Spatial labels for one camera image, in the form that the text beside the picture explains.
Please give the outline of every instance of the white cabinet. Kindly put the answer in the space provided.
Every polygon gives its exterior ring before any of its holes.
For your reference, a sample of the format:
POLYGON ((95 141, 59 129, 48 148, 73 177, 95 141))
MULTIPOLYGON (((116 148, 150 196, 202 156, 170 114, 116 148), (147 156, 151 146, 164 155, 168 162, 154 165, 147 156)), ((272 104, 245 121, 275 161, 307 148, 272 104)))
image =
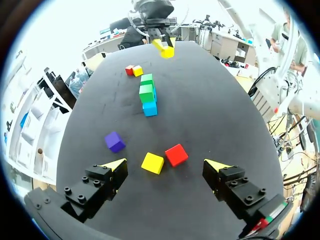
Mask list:
POLYGON ((44 72, 23 67, 7 80, 1 104, 4 159, 25 175, 55 185, 60 146, 71 108, 44 72), (41 79, 53 92, 50 98, 39 88, 41 79), (63 114, 60 107, 68 112, 63 114), (43 157, 37 155, 39 148, 43 157))

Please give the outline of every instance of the desk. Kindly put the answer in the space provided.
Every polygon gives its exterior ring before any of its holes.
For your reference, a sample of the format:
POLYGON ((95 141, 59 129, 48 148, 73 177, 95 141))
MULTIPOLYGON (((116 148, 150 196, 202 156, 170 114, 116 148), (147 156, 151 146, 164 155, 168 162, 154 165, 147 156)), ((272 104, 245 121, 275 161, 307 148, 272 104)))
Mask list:
POLYGON ((220 59, 226 59, 255 65, 256 51, 252 44, 249 44, 231 34, 225 32, 213 32, 210 53, 220 59), (245 57, 236 56, 237 49, 245 51, 245 57))
POLYGON ((81 181, 92 164, 127 158, 128 177, 113 201, 85 224, 123 240, 236 239, 245 223, 218 202, 202 177, 204 159, 239 165, 269 198, 283 194, 276 149, 265 122, 236 79, 194 42, 176 43, 163 59, 151 44, 105 58, 85 85, 65 129, 57 166, 57 191, 81 181), (140 77, 152 73, 158 116, 145 117, 140 77), (104 137, 118 132, 125 149, 112 153, 104 137), (160 175, 141 164, 147 152, 164 156, 182 144, 187 162, 160 175))
POLYGON ((125 34, 122 34, 120 36, 113 37, 111 39, 102 41, 100 43, 96 43, 93 46, 90 46, 89 48, 83 50, 82 52, 82 58, 83 60, 87 60, 89 58, 92 58, 94 55, 106 52, 106 53, 113 53, 119 50, 118 44, 121 43, 122 39, 124 38, 125 34))

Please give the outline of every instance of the green shirt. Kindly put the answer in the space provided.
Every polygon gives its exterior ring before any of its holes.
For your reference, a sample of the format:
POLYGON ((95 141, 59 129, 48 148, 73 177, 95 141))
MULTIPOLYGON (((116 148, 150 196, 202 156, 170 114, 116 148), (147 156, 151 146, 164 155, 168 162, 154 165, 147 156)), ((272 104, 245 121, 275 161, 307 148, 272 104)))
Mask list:
MULTIPOLYGON (((289 28, 288 28, 288 24, 282 24, 282 23, 278 23, 274 26, 273 29, 273 33, 271 35, 271 37, 277 42, 283 43, 283 41, 285 40, 285 38, 282 36, 282 33, 286 33, 287 36, 289 36, 289 28)), ((296 49, 295 49, 295 54, 293 57, 293 60, 295 62, 296 65, 306 65, 307 63, 307 53, 308 53, 308 48, 307 48, 307 44, 305 42, 305 40, 302 37, 299 37, 298 42, 296 44, 296 49)), ((279 53, 281 56, 280 59, 282 59, 284 57, 283 53, 279 53)))

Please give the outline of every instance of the green cube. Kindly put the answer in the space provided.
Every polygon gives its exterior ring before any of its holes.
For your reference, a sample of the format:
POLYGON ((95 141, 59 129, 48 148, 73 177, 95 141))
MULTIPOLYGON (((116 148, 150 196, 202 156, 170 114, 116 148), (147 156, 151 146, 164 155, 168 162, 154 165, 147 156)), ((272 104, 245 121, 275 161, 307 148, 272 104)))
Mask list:
POLYGON ((148 84, 152 84, 152 86, 155 88, 155 82, 154 82, 154 79, 152 78, 152 73, 141 76, 140 85, 148 85, 148 84))
POLYGON ((154 87, 152 86, 152 84, 141 85, 139 90, 139 96, 143 104, 153 102, 155 100, 155 94, 154 87))

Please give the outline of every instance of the blue cube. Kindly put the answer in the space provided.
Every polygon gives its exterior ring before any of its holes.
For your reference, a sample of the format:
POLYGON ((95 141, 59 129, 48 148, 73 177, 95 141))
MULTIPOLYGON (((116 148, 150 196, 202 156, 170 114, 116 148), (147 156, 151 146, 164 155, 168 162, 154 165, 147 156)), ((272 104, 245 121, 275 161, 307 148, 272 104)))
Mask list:
POLYGON ((156 93, 156 88, 153 88, 153 93, 154 93, 154 100, 157 102, 157 93, 156 93))
POLYGON ((146 117, 158 115, 156 101, 146 102, 142 104, 142 109, 146 117))

